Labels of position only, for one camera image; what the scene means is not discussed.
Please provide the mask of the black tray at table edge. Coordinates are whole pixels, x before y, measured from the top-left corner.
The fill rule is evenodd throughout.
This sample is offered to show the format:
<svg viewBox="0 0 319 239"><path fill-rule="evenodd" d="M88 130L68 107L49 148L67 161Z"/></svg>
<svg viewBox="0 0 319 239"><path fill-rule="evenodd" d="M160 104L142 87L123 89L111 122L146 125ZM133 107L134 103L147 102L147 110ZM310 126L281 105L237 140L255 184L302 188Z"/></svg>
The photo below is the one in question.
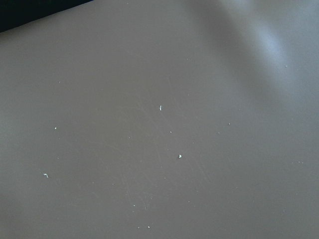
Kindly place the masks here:
<svg viewBox="0 0 319 239"><path fill-rule="evenodd" d="M2 0L0 31L4 32L31 21L89 2L88 0Z"/></svg>

